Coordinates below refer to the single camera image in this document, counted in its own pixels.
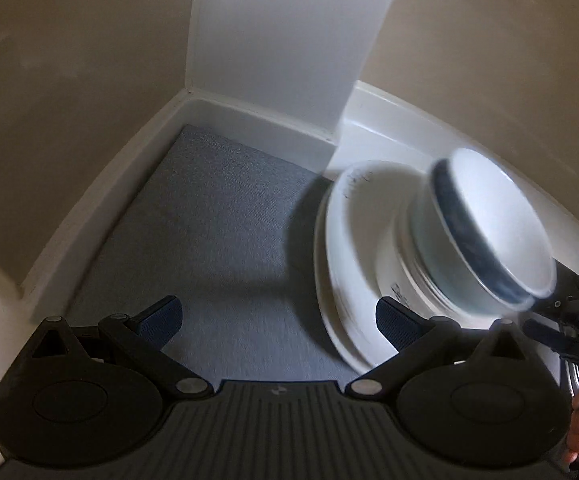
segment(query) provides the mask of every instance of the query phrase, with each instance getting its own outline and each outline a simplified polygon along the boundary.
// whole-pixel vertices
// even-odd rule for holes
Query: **stack of dishes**
[[[321,204],[314,264],[325,326],[359,373],[396,354],[376,326],[382,296],[423,317],[488,328],[548,296],[556,281],[528,200],[467,149],[428,174],[379,161],[348,168]]]

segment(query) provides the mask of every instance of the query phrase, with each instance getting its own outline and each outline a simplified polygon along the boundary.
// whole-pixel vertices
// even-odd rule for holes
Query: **white bowl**
[[[412,204],[410,229],[439,289],[474,314],[527,310],[554,288],[551,246],[534,209],[473,150],[434,166]]]
[[[462,328],[488,329],[498,313],[459,307],[426,272],[413,244],[408,212],[408,207],[396,212],[377,247],[376,277],[381,296],[391,296],[425,319],[445,316]]]
[[[535,298],[549,296],[556,285],[556,264],[527,197],[501,168],[474,150],[456,150],[448,169],[461,205],[507,275]]]

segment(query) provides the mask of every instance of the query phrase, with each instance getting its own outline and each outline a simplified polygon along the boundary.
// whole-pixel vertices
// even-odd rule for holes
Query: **gray mat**
[[[222,379],[356,374],[320,318],[313,233],[327,180],[186,126],[118,222],[68,311],[72,325],[135,314],[167,294],[184,307],[164,348]]]

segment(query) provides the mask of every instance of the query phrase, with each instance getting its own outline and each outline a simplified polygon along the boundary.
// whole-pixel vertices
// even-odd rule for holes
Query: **white plate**
[[[378,243],[423,176],[401,164],[361,162],[339,176],[327,206],[327,263],[334,301],[349,341],[371,367],[397,353],[376,326],[381,298],[375,272]],[[416,310],[416,299],[407,300]]]
[[[330,197],[329,190],[323,197],[318,216],[316,217],[316,227],[314,229],[314,275],[316,277],[316,296],[318,306],[321,310],[323,324],[329,334],[334,348],[341,355],[343,360],[356,370],[360,375],[366,374],[372,366],[363,359],[363,356],[356,350],[349,339],[341,318],[338,315],[336,303],[333,297],[332,282],[330,281],[329,266],[327,264],[327,250],[325,249],[325,216],[327,214],[327,203]]]

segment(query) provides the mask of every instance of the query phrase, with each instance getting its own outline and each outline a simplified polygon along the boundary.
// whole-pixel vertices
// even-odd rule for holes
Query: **beige wall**
[[[394,0],[362,80],[473,137],[579,218],[579,0]]]
[[[64,216],[177,91],[191,0],[0,0],[0,266]]]

